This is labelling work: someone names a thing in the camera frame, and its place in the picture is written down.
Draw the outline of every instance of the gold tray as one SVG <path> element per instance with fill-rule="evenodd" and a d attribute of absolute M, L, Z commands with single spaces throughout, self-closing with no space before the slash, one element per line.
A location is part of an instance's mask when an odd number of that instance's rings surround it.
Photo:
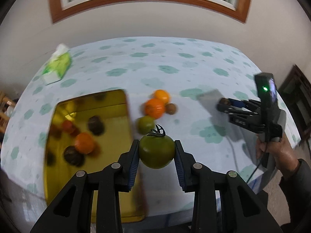
<path fill-rule="evenodd" d="M 105 132 L 93 136 L 99 145 L 97 152 L 85 156 L 81 167 L 69 165 L 63 158 L 67 146 L 74 145 L 74 138 L 62 132 L 55 135 L 55 127 L 60 129 L 64 120 L 72 121 L 81 132 L 91 132 L 87 128 L 88 119 L 94 115 L 101 117 Z M 58 192 L 78 170 L 97 172 L 130 150 L 133 142 L 126 95 L 123 90 L 99 92 L 73 98 L 56 106 L 45 149 L 44 192 L 49 205 Z M 135 185 L 129 193 L 119 193 L 122 223 L 138 222 L 145 218 L 144 197 L 140 185 L 139 172 Z M 97 191 L 94 191 L 92 218 L 96 222 Z"/>

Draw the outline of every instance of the wooden window frame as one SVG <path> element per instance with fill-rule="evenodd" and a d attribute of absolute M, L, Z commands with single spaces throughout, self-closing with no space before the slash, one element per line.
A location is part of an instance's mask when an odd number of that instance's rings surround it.
<path fill-rule="evenodd" d="M 143 0 L 88 0 L 83 3 L 79 3 L 77 5 L 69 7 L 67 9 L 62 8 L 61 0 L 49 0 L 49 5 L 52 22 L 56 23 L 66 17 L 72 16 L 85 10 L 89 10 L 107 4 L 129 2 L 129 1 L 143 1 Z M 237 8 L 233 10 L 231 8 L 225 7 L 221 4 L 209 0 L 151 0 L 151 1 L 169 1 L 169 2 L 195 5 L 225 14 L 227 16 L 230 16 L 232 18 L 241 21 L 242 23 L 246 22 L 249 6 L 251 3 L 251 0 L 238 0 Z"/>

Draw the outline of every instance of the green tomato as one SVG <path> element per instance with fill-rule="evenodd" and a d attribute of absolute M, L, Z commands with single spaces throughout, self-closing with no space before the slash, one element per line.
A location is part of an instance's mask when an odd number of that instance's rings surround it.
<path fill-rule="evenodd" d="M 150 116 L 144 116 L 137 119 L 137 130 L 141 135 L 146 135 L 154 127 L 154 118 Z"/>
<path fill-rule="evenodd" d="M 175 155 L 175 143 L 169 136 L 143 136 L 139 142 L 139 157 L 148 167 L 160 169 L 167 166 Z"/>

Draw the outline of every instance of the human hand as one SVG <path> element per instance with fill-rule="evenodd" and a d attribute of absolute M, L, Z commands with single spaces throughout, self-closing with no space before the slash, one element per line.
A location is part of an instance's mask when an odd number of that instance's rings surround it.
<path fill-rule="evenodd" d="M 256 158 L 259 159 L 266 149 L 266 143 L 263 143 L 257 138 L 256 141 Z M 285 133 L 280 142 L 268 142 L 266 150 L 274 156 L 276 167 L 281 171 L 285 179 L 292 176 L 299 168 L 299 161 L 290 146 Z"/>

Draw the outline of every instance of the person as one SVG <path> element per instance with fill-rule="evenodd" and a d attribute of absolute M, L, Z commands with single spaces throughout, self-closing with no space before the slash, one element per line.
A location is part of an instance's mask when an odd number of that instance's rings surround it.
<path fill-rule="evenodd" d="M 260 158 L 266 143 L 257 139 L 256 157 Z M 266 152 L 274 156 L 282 173 L 282 189 L 290 212 L 290 223 L 281 226 L 284 233 L 311 232 L 311 169 L 303 159 L 297 159 L 284 134 L 280 142 L 269 142 Z"/>

